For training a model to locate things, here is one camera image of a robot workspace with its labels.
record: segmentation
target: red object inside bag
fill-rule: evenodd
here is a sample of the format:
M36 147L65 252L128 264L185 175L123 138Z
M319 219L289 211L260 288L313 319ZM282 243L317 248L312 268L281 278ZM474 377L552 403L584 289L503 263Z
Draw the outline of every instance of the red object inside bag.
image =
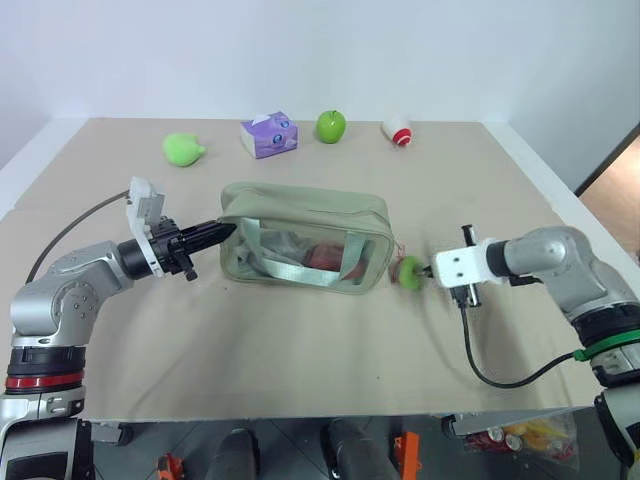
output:
M310 268L319 270L328 270L330 272L339 272L342 266L342 255L344 247L338 244L322 243L316 245L307 253L305 257L305 265ZM353 280L364 275L364 262L360 260L345 277L345 280Z

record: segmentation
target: tissue box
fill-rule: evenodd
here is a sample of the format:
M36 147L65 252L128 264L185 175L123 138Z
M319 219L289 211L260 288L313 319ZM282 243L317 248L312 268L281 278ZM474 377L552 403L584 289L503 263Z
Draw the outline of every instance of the tissue box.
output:
M298 146L298 127L282 112L258 115L242 122L240 140L255 158L269 157Z

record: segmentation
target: green bag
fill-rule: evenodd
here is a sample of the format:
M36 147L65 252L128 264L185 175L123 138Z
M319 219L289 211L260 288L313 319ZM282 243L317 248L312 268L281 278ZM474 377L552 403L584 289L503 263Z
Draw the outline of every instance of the green bag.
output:
M387 206L374 195L234 183L222 192L222 208L220 221L238 228L222 244L220 263L241 282L363 293L393 255Z

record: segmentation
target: black cable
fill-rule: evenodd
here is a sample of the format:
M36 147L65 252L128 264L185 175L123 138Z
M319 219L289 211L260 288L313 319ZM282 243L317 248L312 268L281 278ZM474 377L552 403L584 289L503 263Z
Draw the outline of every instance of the black cable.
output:
M485 377L482 374L482 372L478 369L478 366L476 365L475 360L473 359L473 353L471 352L471 341L469 339L469 322L467 319L467 309L464 305L459 305L459 306L460 306L460 316L462 317L462 328L464 330L464 348L467 351L467 360L469 360L469 365L471 365L471 369L473 370L473 373L475 373L480 380L482 380L484 383L488 385L491 385L492 387L506 388L506 389L523 387L525 385L530 384L534 380L537 380L539 377L547 373L556 365L564 362L565 360L569 360L570 358L573 358L573 353L565 353L564 355L561 355L558 358L551 360L540 370L529 375L527 378L520 380L519 382L513 382L513 383L494 382L493 380Z
M90 215L93 215L98 210L100 210L103 207L106 207L110 203L113 203L116 200L119 200L120 198L126 197L128 194L129 194L129 190L125 190L124 192L120 192L117 195L114 195L113 197L109 197L106 200L103 200L102 202L97 204L95 207L90 208L89 210L84 212L82 215L80 215L78 218L76 218L73 222L71 222L69 225L67 225L58 235L56 235L54 237L53 240L51 240L49 242L49 245L47 245L44 248L44 250L42 251L40 256L37 258L36 262L33 264L33 267L31 267L31 271L29 272L29 275L27 276L27 280L26 280L26 282L24 282L25 285L27 283L33 282L33 279L36 277L36 274L38 273L38 270L40 269L40 266L42 265L42 262L44 262L44 259L47 257L47 255L49 255L49 252L51 252L51 250L53 250L53 247L55 247L57 245L57 243L60 240L62 240L62 238L67 233L69 233L71 230L73 230L80 222L85 220Z

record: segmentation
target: bag strap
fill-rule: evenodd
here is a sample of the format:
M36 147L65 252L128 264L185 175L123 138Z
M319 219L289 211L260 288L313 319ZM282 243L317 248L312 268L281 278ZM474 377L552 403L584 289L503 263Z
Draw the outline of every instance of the bag strap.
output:
M247 247L269 275L290 282L305 283L319 287L333 285L353 271L360 261L362 249L366 241L364 235L348 231L342 253L340 271L332 272L329 270L290 265L288 263L276 262L275 260L264 258L260 247L260 220L243 218L240 221L240 229L244 235Z

